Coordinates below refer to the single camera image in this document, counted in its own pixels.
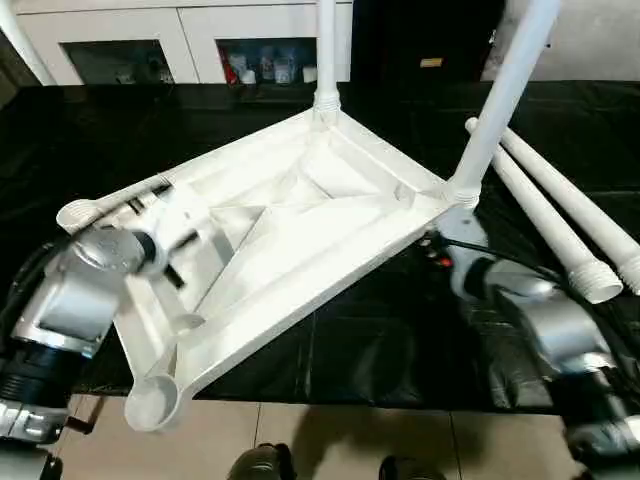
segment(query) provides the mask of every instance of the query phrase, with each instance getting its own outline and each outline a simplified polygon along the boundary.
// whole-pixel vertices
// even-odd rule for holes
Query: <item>white wall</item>
[[[529,1],[509,0],[483,79],[493,79]],[[640,0],[564,0],[534,80],[640,80]]]

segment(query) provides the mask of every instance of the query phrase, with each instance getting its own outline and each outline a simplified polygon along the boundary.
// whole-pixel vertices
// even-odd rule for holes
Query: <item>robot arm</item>
[[[440,233],[486,244],[469,212],[440,222]],[[632,380],[616,362],[589,306],[577,300],[551,272],[428,239],[453,260],[452,288],[465,300],[483,301],[523,332],[556,412],[565,424],[573,457],[591,478],[640,478],[640,416]]]

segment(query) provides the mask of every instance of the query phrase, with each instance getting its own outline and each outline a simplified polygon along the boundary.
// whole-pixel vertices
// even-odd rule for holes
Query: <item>bottle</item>
[[[265,45],[260,49],[260,76],[266,82],[273,82],[275,79],[273,53],[274,48],[271,45]]]

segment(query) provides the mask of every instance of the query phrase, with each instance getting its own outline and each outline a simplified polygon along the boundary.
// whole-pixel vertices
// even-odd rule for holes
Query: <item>shoe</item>
[[[425,465],[415,458],[397,458],[392,455],[380,465],[379,480],[446,480],[444,475],[433,467]]]

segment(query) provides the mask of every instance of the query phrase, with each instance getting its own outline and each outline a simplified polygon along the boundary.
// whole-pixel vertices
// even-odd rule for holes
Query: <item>white pipe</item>
[[[561,1],[531,0],[511,42],[480,114],[478,128],[471,135],[458,168],[448,182],[450,195],[468,207],[478,203],[482,177],[544,49]]]
[[[478,121],[467,120],[473,132]],[[498,145],[493,168],[567,271],[571,285],[590,303],[602,303],[622,291],[611,267],[598,260],[540,190]]]
[[[0,30],[42,85],[56,84],[33,45],[18,25],[18,20],[11,10],[11,0],[0,0]]]
[[[510,129],[502,144],[616,264],[633,293],[640,295],[640,245]]]
[[[315,94],[314,108],[319,112],[338,111],[340,109],[340,95],[336,86],[335,73],[335,0],[318,0],[317,17],[318,88]]]

